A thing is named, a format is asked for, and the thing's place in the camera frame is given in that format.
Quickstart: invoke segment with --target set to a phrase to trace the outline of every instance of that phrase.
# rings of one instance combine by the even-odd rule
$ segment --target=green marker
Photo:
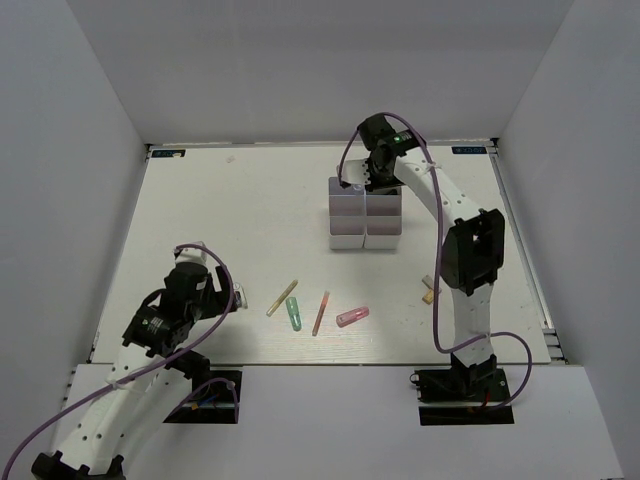
[[[289,312],[289,320],[294,332],[302,329],[302,320],[300,320],[300,310],[298,310],[298,301],[296,297],[287,298],[287,312]]]

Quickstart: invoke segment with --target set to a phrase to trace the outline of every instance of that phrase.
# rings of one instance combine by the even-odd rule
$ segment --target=cable
[[[213,326],[209,330],[207,330],[205,333],[203,333],[200,338],[195,340],[193,343],[187,345],[185,348],[183,348],[179,352],[174,353],[173,355],[165,358],[164,360],[162,360],[162,361],[160,361],[158,363],[154,363],[154,364],[149,365],[148,367],[143,368],[143,369],[141,369],[139,371],[133,372],[130,375],[128,375],[126,377],[123,377],[120,380],[115,381],[111,385],[107,385],[106,387],[102,387],[101,389],[96,390],[95,392],[87,395],[86,397],[84,397],[81,400],[78,400],[73,405],[65,408],[64,410],[59,412],[57,415],[54,415],[49,420],[44,422],[42,425],[40,425],[38,428],[36,428],[33,432],[31,432],[27,436],[27,438],[25,438],[20,443],[20,445],[18,445],[16,450],[11,454],[11,456],[9,457],[9,460],[7,461],[7,464],[4,467],[4,470],[2,471],[2,480],[9,480],[9,473],[11,472],[11,468],[13,467],[13,464],[18,459],[18,456],[27,447],[27,445],[29,445],[33,441],[33,439],[36,438],[38,435],[40,435],[44,430],[49,428],[51,425],[56,423],[58,420],[63,418],[65,415],[67,415],[67,414],[73,412],[74,410],[76,410],[77,408],[81,407],[82,405],[84,405],[86,403],[89,403],[90,401],[95,400],[96,398],[101,397],[101,396],[111,392],[112,390],[115,390],[118,385],[124,385],[126,383],[129,383],[129,382],[135,380],[138,377],[141,377],[142,375],[146,375],[149,372],[152,372],[154,370],[162,368],[165,365],[167,365],[168,363],[173,362],[175,359],[180,358],[185,353],[190,352],[191,350],[196,348],[198,345],[200,345],[202,342],[204,342],[220,326],[220,324],[224,321],[224,319],[227,318],[227,315],[231,311],[231,307],[233,306],[233,302],[234,302],[234,299],[235,299],[235,295],[233,293],[233,287],[232,287],[233,280],[231,278],[231,274],[229,273],[229,270],[227,269],[227,266],[220,259],[220,257],[218,257],[215,253],[213,253],[211,250],[209,250],[207,247],[205,247],[203,245],[198,245],[196,243],[185,243],[185,244],[178,245],[177,247],[175,247],[175,250],[183,250],[185,248],[195,248],[197,250],[202,250],[203,252],[207,253],[216,262],[218,262],[218,264],[222,268],[222,271],[226,275],[227,280],[229,281],[229,286],[231,288],[231,294],[229,295],[229,301],[227,302],[227,306],[225,307],[225,309],[222,312],[222,315],[220,316],[218,321],[215,324],[213,324]],[[153,292],[151,295],[147,296],[145,301],[147,301],[149,298],[151,298],[154,294],[157,294],[157,291]]]
[[[429,154],[429,150],[427,149],[426,142],[424,141],[422,136],[416,131],[416,129],[411,126],[411,124],[409,122],[407,122],[401,116],[396,115],[395,113],[380,112],[379,115],[384,115],[385,117],[394,118],[397,121],[399,121],[400,123],[402,123],[407,128],[407,130],[409,130],[411,132],[411,134],[415,137],[415,139],[418,141],[418,145],[420,146],[420,150],[422,150],[422,154],[424,155],[425,160],[427,160],[427,162],[429,162],[430,165],[435,165],[435,162],[431,158],[431,155]],[[357,133],[358,133],[358,131],[356,130],[356,132],[351,137],[351,140],[349,140],[349,143],[345,147],[344,153],[342,154],[342,159],[340,160],[340,166],[338,168],[338,181],[339,182],[342,179],[342,167],[344,166],[344,159],[347,157],[347,152],[351,148],[351,144],[353,143]],[[443,213],[443,209],[442,209],[442,195],[440,194],[440,184],[438,183],[438,175],[436,173],[436,170],[437,170],[436,168],[430,168],[429,169],[429,173],[431,174],[431,179],[433,180],[433,190],[435,192],[436,206],[437,206],[437,218],[436,218],[436,220],[437,220],[437,224],[438,224],[438,233],[437,233],[438,238],[437,238],[437,244],[436,244],[436,267],[435,267],[435,273],[433,275],[433,291],[434,292],[439,292],[440,291],[440,272],[442,271],[442,243],[444,242],[444,213]],[[443,353],[443,354],[455,353],[458,350],[463,349],[465,347],[468,347],[472,343],[477,342],[478,340],[482,340],[483,338],[486,338],[486,335],[476,335],[475,337],[469,338],[468,340],[465,340],[464,342],[462,342],[462,343],[460,343],[458,345],[454,345],[451,348],[444,348],[442,346],[442,344],[440,343],[440,332],[439,332],[439,328],[438,328],[439,314],[440,314],[440,295],[435,295],[434,296],[434,300],[433,300],[433,322],[432,322],[432,328],[433,328],[433,343],[435,344],[436,350],[438,352]],[[512,337],[512,338],[515,338],[520,343],[522,343],[522,345],[524,346],[524,348],[525,348],[525,350],[527,352],[527,372],[526,372],[526,374],[524,376],[524,380],[522,381],[522,384],[516,390],[516,392],[513,395],[511,395],[511,397],[509,397],[507,400],[505,400],[504,402],[502,402],[502,403],[500,403],[500,404],[498,404],[498,405],[496,405],[494,407],[491,407],[492,409],[496,409],[496,408],[504,407],[505,405],[511,403],[513,400],[515,400],[522,393],[522,391],[524,390],[524,387],[529,382],[529,377],[531,376],[531,371],[533,369],[533,356],[531,354],[531,349],[529,348],[529,345],[527,345],[527,342],[525,342],[522,337],[520,337],[519,335],[516,335],[515,333],[511,333],[511,332],[496,332],[496,333],[492,333],[490,336],[491,337]]]
[[[236,419],[236,423],[238,423],[238,410],[240,408],[240,405],[238,404],[238,394],[236,393],[236,385],[231,380],[227,380],[226,378],[222,378],[222,377],[216,377],[216,378],[212,378],[210,380],[207,380],[202,385],[200,385],[198,388],[196,388],[193,392],[189,393],[189,395],[187,395],[182,400],[180,400],[180,403],[178,404],[178,406],[176,408],[174,408],[171,411],[171,413],[169,414],[169,417],[171,415],[174,415],[175,413],[177,413],[178,410],[180,410],[180,407],[182,407],[182,405],[184,405],[189,400],[191,400],[193,397],[195,397],[200,390],[202,390],[205,387],[208,387],[209,385],[212,385],[212,384],[218,383],[218,382],[225,383],[227,385],[227,388],[229,390],[231,390],[231,394],[233,395],[233,408],[234,408],[234,413],[235,413],[235,419]]]

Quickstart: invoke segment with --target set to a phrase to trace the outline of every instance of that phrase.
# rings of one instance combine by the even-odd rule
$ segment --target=wall
[[[87,359],[144,147],[63,0],[0,2],[0,465]],[[12,478],[27,478],[51,431]]]
[[[506,126],[572,0],[69,0],[148,143],[428,138]]]
[[[576,1],[500,142],[560,339],[640,479],[640,4]]]

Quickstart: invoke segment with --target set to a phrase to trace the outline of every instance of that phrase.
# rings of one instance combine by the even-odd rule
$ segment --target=pink object
[[[360,307],[355,310],[351,310],[346,313],[342,313],[336,317],[336,323],[340,328],[351,325],[353,322],[357,322],[361,318],[369,315],[368,307]]]

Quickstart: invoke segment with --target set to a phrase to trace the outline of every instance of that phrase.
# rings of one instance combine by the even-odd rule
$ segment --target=black label
[[[184,157],[186,150],[153,150],[151,158]]]
[[[464,145],[461,147],[451,147],[451,151],[454,155],[486,155],[487,149],[485,147],[472,147]]]

